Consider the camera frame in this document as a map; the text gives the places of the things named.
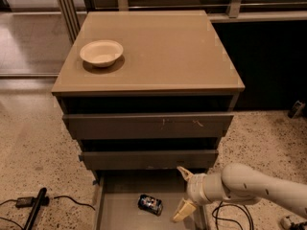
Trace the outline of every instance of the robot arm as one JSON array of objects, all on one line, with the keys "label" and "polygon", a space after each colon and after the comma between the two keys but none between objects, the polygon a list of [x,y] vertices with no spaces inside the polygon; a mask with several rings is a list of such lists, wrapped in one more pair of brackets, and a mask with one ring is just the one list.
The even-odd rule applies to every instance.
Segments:
[{"label": "robot arm", "polygon": [[178,170],[187,181],[188,199],[181,200],[174,222],[214,201],[247,205],[261,198],[307,219],[307,185],[271,177],[239,163],[225,166],[221,173],[192,174],[182,167]]}]

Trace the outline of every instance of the bowl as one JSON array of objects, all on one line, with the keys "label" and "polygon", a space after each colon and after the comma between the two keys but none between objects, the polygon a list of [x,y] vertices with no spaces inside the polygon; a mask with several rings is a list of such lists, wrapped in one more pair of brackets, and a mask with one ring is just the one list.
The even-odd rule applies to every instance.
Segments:
[{"label": "bowl", "polygon": [[80,51],[80,57],[96,67],[108,67],[123,55],[123,52],[123,46],[118,42],[99,40],[83,46]]}]

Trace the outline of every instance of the can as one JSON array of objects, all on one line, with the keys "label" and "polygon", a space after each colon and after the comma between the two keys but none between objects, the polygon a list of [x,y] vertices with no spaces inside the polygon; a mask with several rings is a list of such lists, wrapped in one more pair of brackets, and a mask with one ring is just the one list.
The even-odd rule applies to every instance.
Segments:
[{"label": "can", "polygon": [[162,200],[154,198],[150,195],[141,195],[137,205],[140,209],[153,213],[157,216],[161,215],[163,205]]}]

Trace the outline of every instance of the power adapter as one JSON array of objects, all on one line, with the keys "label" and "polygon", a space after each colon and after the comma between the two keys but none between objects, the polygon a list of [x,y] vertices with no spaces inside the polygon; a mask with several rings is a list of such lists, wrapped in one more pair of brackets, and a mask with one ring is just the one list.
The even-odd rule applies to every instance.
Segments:
[{"label": "power adapter", "polygon": [[16,208],[32,207],[35,204],[35,198],[33,196],[19,197],[15,204]]}]

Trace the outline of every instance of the closed drawer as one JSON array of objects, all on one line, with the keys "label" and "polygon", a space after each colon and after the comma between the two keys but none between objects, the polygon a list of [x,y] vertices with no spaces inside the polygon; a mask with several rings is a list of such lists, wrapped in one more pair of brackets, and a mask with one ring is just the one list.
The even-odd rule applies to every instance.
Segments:
[{"label": "closed drawer", "polygon": [[232,118],[230,113],[63,115],[78,140],[222,137]]},{"label": "closed drawer", "polygon": [[83,152],[85,166],[97,170],[150,170],[186,168],[211,168],[218,156],[210,150],[160,150],[125,152]]}]

